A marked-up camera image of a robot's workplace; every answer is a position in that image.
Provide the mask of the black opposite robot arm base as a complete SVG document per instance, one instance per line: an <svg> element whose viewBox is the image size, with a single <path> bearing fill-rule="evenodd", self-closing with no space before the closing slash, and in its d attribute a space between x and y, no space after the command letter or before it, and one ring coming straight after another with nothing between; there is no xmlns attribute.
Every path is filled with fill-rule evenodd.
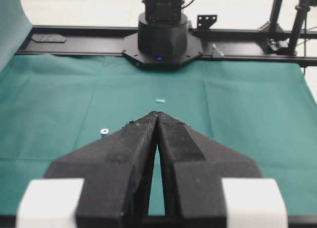
<svg viewBox="0 0 317 228"><path fill-rule="evenodd" d="M142 0L137 33L123 40L122 54L141 66L180 66L202 56L201 40L189 31L185 0Z"/></svg>

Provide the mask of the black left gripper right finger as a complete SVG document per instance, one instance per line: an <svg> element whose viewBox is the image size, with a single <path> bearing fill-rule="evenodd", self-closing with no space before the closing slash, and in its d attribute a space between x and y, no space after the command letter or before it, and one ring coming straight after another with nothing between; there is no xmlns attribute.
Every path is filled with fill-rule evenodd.
<svg viewBox="0 0 317 228"><path fill-rule="evenodd" d="M262 178L251 158L161 112L158 149L165 212L180 219L224 219L222 178Z"/></svg>

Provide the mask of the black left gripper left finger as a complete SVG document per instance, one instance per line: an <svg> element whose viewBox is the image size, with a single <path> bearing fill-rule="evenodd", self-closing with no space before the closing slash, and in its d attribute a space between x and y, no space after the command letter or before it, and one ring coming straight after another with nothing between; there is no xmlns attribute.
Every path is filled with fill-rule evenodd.
<svg viewBox="0 0 317 228"><path fill-rule="evenodd" d="M51 162L46 179L83 178L77 221L141 221L157 148L158 112Z"/></svg>

